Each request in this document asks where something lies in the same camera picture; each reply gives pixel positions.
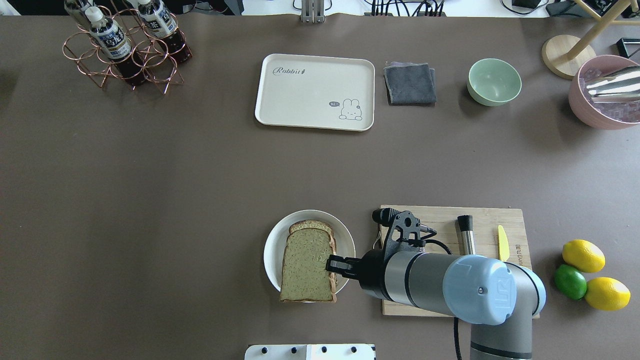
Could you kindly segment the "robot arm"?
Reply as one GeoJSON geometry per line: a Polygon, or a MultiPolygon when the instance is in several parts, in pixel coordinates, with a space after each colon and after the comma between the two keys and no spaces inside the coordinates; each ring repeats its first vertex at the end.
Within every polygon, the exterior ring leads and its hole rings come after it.
{"type": "Polygon", "coordinates": [[[326,269],[358,280],[370,296],[453,316],[471,325],[473,360],[530,360],[533,318],[546,304],[528,268],[482,255],[401,250],[330,255],[326,269]]]}

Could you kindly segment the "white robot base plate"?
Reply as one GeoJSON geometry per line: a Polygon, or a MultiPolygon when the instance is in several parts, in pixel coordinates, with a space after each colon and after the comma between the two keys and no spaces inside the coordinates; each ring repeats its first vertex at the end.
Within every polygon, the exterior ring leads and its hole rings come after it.
{"type": "Polygon", "coordinates": [[[247,348],[245,360],[375,360],[374,344],[254,344],[247,348]]]}

